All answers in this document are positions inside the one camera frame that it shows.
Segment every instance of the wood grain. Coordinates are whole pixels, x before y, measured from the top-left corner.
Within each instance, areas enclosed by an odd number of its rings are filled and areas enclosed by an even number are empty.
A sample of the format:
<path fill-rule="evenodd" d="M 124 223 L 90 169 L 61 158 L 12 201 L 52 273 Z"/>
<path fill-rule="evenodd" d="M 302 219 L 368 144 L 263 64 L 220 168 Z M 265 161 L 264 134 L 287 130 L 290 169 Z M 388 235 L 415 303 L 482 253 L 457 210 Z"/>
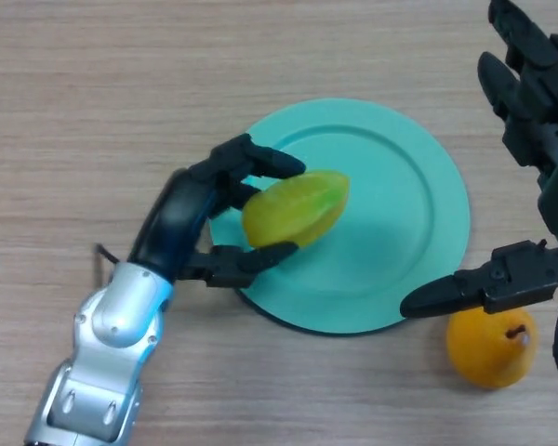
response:
<path fill-rule="evenodd" d="M 523 0 L 558 33 L 558 0 Z M 0 446 L 20 444 L 91 290 L 89 248 L 126 253 L 169 173 L 268 112 L 318 97 L 404 112 L 450 150 L 472 199 L 465 265 L 548 234 L 533 170 L 500 142 L 477 82 L 503 56 L 487 2 L 0 0 Z M 132 446 L 558 445 L 551 334 L 532 308 L 532 373 L 466 387 L 445 320 L 325 339 L 269 322 L 230 292 L 178 286 L 145 372 Z"/>

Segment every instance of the robotic hand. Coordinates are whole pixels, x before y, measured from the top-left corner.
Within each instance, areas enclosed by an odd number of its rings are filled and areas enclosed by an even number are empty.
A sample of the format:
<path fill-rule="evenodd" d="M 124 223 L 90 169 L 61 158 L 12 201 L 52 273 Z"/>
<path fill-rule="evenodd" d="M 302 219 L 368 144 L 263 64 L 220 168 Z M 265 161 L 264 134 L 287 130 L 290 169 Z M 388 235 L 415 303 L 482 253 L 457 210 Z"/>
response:
<path fill-rule="evenodd" d="M 50 376 L 25 446 L 126 446 L 139 413 L 140 373 L 159 344 L 174 282 L 248 287 L 262 271 L 293 255 L 293 243 L 243 252 L 195 245 L 208 218 L 242 209 L 259 192 L 242 181 L 304 173 L 299 160 L 255 145 L 248 134 L 172 174 L 147 216 L 126 262 L 104 248 L 115 268 L 74 316 L 73 355 Z"/>
<path fill-rule="evenodd" d="M 480 57 L 480 84 L 504 122 L 502 142 L 514 160 L 538 170 L 538 210 L 558 241 L 558 35 L 547 37 L 509 0 L 491 0 L 488 18 L 508 50 L 506 64 L 487 52 Z M 401 314 L 427 318 L 476 307 L 494 313 L 550 300 L 556 288 L 558 247 L 524 241 L 495 249 L 478 269 L 420 287 L 404 299 Z M 558 366 L 558 321 L 553 356 Z"/>

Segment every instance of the plate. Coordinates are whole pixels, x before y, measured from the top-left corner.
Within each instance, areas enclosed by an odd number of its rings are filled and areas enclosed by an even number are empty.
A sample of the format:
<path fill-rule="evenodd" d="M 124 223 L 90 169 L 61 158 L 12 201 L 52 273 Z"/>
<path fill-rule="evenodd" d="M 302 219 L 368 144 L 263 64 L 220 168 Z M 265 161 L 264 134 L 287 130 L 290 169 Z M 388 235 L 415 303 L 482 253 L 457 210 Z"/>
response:
<path fill-rule="evenodd" d="M 307 170 L 350 178 L 350 197 L 319 241 L 236 290 L 262 314 L 325 335 L 360 335 L 402 321 L 399 306 L 461 264 L 470 205 L 453 160 L 422 126 L 373 102 L 324 98 L 286 107 L 248 132 Z M 276 180 L 249 177 L 262 190 Z M 215 244 L 251 249 L 241 214 L 211 221 Z"/>

